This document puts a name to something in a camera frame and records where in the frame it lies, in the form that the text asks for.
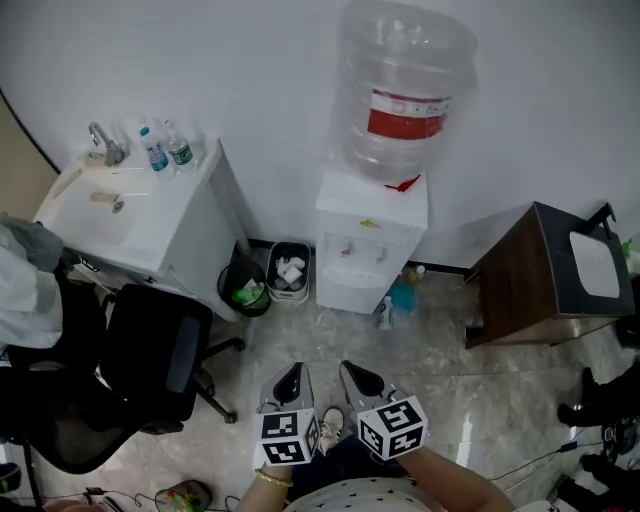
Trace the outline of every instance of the red label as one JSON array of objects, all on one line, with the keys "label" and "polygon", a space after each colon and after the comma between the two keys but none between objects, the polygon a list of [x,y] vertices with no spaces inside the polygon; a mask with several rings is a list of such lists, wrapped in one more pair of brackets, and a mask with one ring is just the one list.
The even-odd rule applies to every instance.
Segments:
[{"label": "red label", "polygon": [[420,140],[442,130],[451,98],[409,98],[375,90],[367,131],[382,137]]}]

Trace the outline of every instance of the chair wheel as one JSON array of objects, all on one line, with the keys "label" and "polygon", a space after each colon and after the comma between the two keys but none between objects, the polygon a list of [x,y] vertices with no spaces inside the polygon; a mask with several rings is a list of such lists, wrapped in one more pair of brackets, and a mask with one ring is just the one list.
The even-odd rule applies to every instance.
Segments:
[{"label": "chair wheel", "polygon": [[233,425],[234,423],[238,422],[238,413],[237,412],[230,412],[228,416],[224,417],[224,422],[229,424],[229,425]]}]

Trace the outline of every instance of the gold bracelet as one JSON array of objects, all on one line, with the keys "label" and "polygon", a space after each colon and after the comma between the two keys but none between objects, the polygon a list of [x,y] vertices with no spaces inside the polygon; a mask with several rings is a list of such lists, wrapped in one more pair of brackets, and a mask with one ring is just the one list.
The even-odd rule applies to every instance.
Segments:
[{"label": "gold bracelet", "polygon": [[263,480],[266,480],[267,482],[280,485],[282,487],[293,487],[293,482],[287,482],[286,480],[280,480],[279,478],[269,476],[261,469],[256,469],[256,476],[258,478],[262,478]]}]

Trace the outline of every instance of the white cloth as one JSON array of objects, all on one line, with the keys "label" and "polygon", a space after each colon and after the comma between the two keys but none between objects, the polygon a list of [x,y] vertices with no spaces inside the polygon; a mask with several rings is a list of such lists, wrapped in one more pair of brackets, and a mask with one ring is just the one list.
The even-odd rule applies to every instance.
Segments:
[{"label": "white cloth", "polygon": [[51,348],[62,335],[62,298],[53,274],[26,259],[0,225],[0,353],[5,346]]},{"label": "white cloth", "polygon": [[[548,512],[546,501],[516,512]],[[405,478],[358,478],[329,485],[294,501],[284,512],[431,512],[442,510],[425,492]]]}]

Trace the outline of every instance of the power cord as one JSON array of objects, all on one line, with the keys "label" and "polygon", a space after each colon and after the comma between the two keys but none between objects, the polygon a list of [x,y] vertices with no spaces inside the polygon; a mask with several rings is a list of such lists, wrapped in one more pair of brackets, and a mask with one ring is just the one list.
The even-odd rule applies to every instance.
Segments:
[{"label": "power cord", "polygon": [[[154,504],[157,505],[157,500],[155,498],[150,498],[149,496],[142,494],[141,492],[137,493],[135,496],[131,496],[130,494],[127,494],[126,492],[122,492],[122,491],[113,491],[113,490],[104,490],[101,489],[100,487],[87,487],[87,492],[77,492],[75,494],[67,494],[65,496],[44,496],[44,499],[46,500],[59,500],[59,499],[63,499],[63,498],[77,498],[78,496],[104,496],[105,494],[119,494],[120,496],[125,496],[126,498],[129,498],[131,501],[133,501],[134,505],[137,508],[142,508],[142,502],[140,501],[140,498],[144,498],[145,500],[149,500],[152,501]],[[17,500],[34,500],[34,498],[14,498]],[[218,508],[208,508],[206,510],[208,510],[209,512],[232,512],[233,509],[229,506],[229,500],[230,499],[234,499],[236,501],[240,501],[239,498],[236,498],[235,496],[227,496],[224,499],[224,509],[218,509]]]},{"label": "power cord", "polygon": [[501,478],[504,478],[507,475],[510,475],[512,473],[515,473],[516,471],[520,471],[521,469],[526,468],[527,466],[530,466],[531,464],[534,464],[542,459],[546,459],[547,457],[549,457],[550,455],[555,455],[558,453],[566,453],[566,452],[570,452],[573,451],[577,448],[582,448],[585,446],[600,446],[602,444],[602,441],[600,441],[599,443],[589,443],[589,444],[578,444],[578,441],[571,441],[569,443],[563,444],[560,448],[558,448],[557,450],[554,450],[552,452],[547,453],[546,455],[543,455],[542,457],[538,457],[537,459],[533,459],[532,461],[527,462],[526,464],[520,466],[519,468],[516,469],[512,469],[511,471],[507,471],[506,473],[504,473],[503,475],[497,476],[495,478],[489,478],[490,482],[495,482],[496,480],[500,480]]}]

